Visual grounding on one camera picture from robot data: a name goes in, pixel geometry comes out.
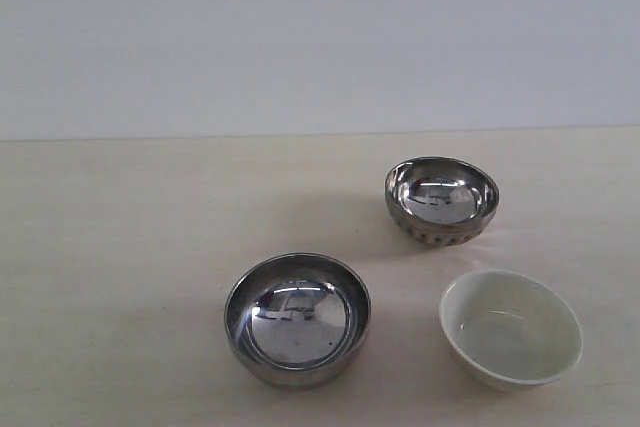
wall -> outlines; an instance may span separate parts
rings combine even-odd
[[[0,0],[0,139],[640,123],[640,0]]]

white ceramic bowl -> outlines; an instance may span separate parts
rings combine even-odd
[[[558,380],[582,356],[582,329],[569,305],[520,274],[471,272],[440,301],[445,336],[479,381],[507,391]]]

stainless steel bowl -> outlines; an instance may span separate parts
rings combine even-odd
[[[432,246],[458,245],[478,236],[498,207],[496,183],[457,159],[418,157],[387,175],[385,200],[396,223]]]
[[[247,272],[229,294],[224,322],[233,353],[256,377],[308,388],[353,360],[370,311],[353,270],[322,255],[293,253]]]

bowl rim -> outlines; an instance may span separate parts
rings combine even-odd
[[[307,257],[307,258],[315,258],[315,259],[321,259],[324,261],[328,261],[331,264],[334,264],[336,267],[340,267],[342,269],[344,269],[347,273],[349,273],[354,280],[357,282],[357,284],[359,285],[359,287],[362,289],[362,292],[364,293],[364,297],[365,297],[365,301],[367,304],[367,314],[366,317],[363,319],[363,323],[364,326],[362,328],[362,332],[361,334],[358,336],[357,339],[355,339],[352,343],[350,343],[346,350],[344,350],[344,352],[339,355],[338,357],[334,358],[333,360],[329,361],[328,363],[322,363],[313,367],[310,367],[308,369],[304,369],[304,370],[291,370],[291,369],[278,369],[278,370],[283,370],[283,371],[287,371],[290,372],[292,374],[295,373],[305,373],[305,372],[313,372],[316,370],[321,370],[323,368],[329,367],[330,365],[335,364],[336,362],[339,362],[341,359],[343,359],[345,356],[349,355],[352,351],[357,351],[360,346],[362,345],[362,343],[365,341],[367,334],[369,332],[369,325],[371,323],[371,296],[369,294],[369,290],[367,289],[366,284],[364,283],[364,281],[362,280],[362,278],[356,273],[355,270],[353,270],[351,267],[349,267],[347,264],[345,264],[344,262],[341,262],[333,257],[330,257],[328,255],[323,255],[323,254],[317,254],[317,253],[313,253],[313,252],[290,252],[290,253],[286,253],[286,254],[280,254],[280,255],[276,255],[274,257],[270,257],[268,259],[265,259],[261,262],[259,262],[258,264],[254,265],[252,268],[250,268],[249,270],[247,270],[242,277],[240,277],[240,279],[238,279],[235,284],[233,285],[233,287],[231,288],[231,291],[229,292],[229,295],[227,295],[227,300],[224,304],[224,312],[223,312],[223,321],[224,321],[224,330],[225,330],[225,334],[227,336],[227,340],[229,341],[229,343],[231,344],[232,349],[236,352],[239,353],[240,351],[237,349],[237,347],[235,346],[235,343],[233,342],[233,336],[230,330],[230,326],[229,323],[227,322],[227,316],[228,316],[228,311],[229,311],[229,306],[231,305],[231,301],[234,297],[234,295],[236,294],[237,290],[240,288],[240,286],[245,282],[245,280],[250,277],[254,272],[256,272],[257,270],[260,270],[261,268],[265,267],[266,265],[285,259],[285,258],[293,258],[293,257]]]
[[[484,367],[482,364],[476,362],[475,360],[473,360],[459,345],[458,343],[454,340],[453,336],[451,335],[451,333],[449,332],[449,329],[445,326],[444,323],[444,311],[445,311],[445,303],[448,299],[448,295],[451,293],[451,291],[453,290],[453,288],[456,286],[456,284],[458,282],[460,282],[462,279],[467,279],[470,277],[482,277],[485,275],[489,275],[489,274],[493,274],[493,275],[500,275],[503,277],[511,277],[511,278],[520,278],[523,280],[526,280],[527,282],[529,282],[530,284],[533,285],[537,285],[539,287],[541,287],[542,289],[544,289],[545,291],[547,291],[547,293],[551,294],[552,296],[554,296],[557,300],[560,301],[560,304],[567,309],[567,311],[569,312],[571,318],[574,321],[576,330],[577,330],[577,334],[578,334],[578,345],[577,345],[577,349],[576,349],[576,353],[574,355],[574,358],[572,359],[572,361],[565,366],[562,370],[560,370],[559,372],[557,372],[554,375],[548,376],[548,377],[541,377],[539,379],[518,379],[515,377],[509,377],[506,375],[502,375],[499,374],[497,372],[494,372],[486,367]],[[578,320],[578,316],[576,315],[575,311],[573,310],[573,308],[569,305],[569,303],[557,292],[555,292],[551,287],[549,287],[548,285],[535,280],[527,275],[524,274],[520,274],[518,272],[513,272],[511,270],[503,270],[503,269],[484,269],[484,270],[474,270],[471,272],[467,272],[465,274],[460,275],[459,277],[456,277],[445,289],[445,291],[442,294],[442,297],[440,298],[440,304],[438,306],[438,317],[440,319],[440,327],[442,328],[442,331],[444,332],[445,337],[447,338],[447,341],[449,342],[449,345],[451,345],[451,347],[453,347],[453,349],[456,351],[456,353],[462,357],[467,363],[469,363],[473,368],[479,370],[480,372],[488,375],[489,377],[492,377],[496,380],[500,380],[506,383],[510,383],[510,384],[514,384],[514,385],[522,385],[522,386],[535,386],[535,385],[543,385],[543,384],[549,384],[551,382],[555,382],[556,380],[560,379],[564,374],[566,374],[569,370],[573,369],[582,359],[582,354],[583,354],[583,349],[584,349],[584,337],[583,337],[583,331],[582,331],[582,326],[580,325],[580,321]]]
[[[455,157],[446,157],[446,156],[420,156],[420,157],[412,157],[410,159],[406,159],[403,160],[402,162],[399,162],[398,164],[396,164],[395,166],[393,166],[389,172],[387,173],[387,176],[385,177],[385,195],[390,198],[392,200],[392,202],[397,205],[402,212],[404,212],[406,215],[410,216],[411,218],[414,218],[416,220],[418,220],[420,223],[429,226],[429,227],[437,227],[437,228],[441,228],[442,226],[452,226],[452,225],[465,225],[468,224],[469,222],[471,222],[472,220],[469,221],[464,221],[464,222],[460,222],[458,224],[440,224],[437,222],[430,222],[428,220],[424,220],[419,216],[416,216],[415,214],[412,214],[411,212],[408,212],[404,206],[402,205],[401,202],[398,202],[394,196],[392,196],[389,192],[388,189],[388,183],[389,183],[389,179],[392,177],[392,174],[394,173],[394,171],[396,171],[398,168],[402,167],[404,164],[407,164],[409,162],[428,162],[428,161],[445,161],[445,162],[451,162],[453,164],[458,164],[461,165],[465,168],[468,168],[474,172],[476,172],[477,174],[479,174],[485,181],[486,183],[491,187],[491,190],[493,191],[493,195],[495,197],[495,202],[493,204],[493,208],[491,210],[485,210],[482,212],[482,215],[480,215],[478,218],[479,219],[485,219],[486,217],[494,214],[497,210],[498,210],[498,205],[500,204],[500,189],[498,188],[498,184],[496,183],[496,181],[493,179],[493,177],[491,177],[486,171],[482,170],[480,167],[471,164],[467,161],[464,160],[460,160],[458,158]]]

metal bowl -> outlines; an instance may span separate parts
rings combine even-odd
[[[259,379],[313,387],[341,373],[360,350],[371,301],[358,275],[318,254],[266,260],[233,287],[225,306],[229,344]]]
[[[412,237],[437,247],[477,237],[493,219],[498,199],[489,175],[447,157],[407,160],[386,178],[391,217]]]

